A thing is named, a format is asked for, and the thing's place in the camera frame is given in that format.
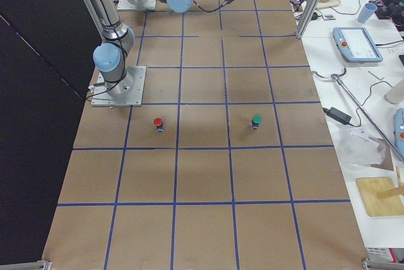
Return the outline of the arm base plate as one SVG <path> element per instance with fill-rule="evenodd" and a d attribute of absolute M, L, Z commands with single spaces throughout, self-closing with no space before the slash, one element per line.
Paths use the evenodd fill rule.
<path fill-rule="evenodd" d="M 117 0 L 118 11 L 154 11 L 156 0 Z"/>
<path fill-rule="evenodd" d="M 97 83 L 94 89 L 94 97 L 91 97 L 93 107 L 140 107 L 142 106 L 143 91 L 146 78 L 146 66 L 128 66 L 126 77 L 113 89 L 114 85 L 105 86 L 104 78 L 98 74 Z"/>

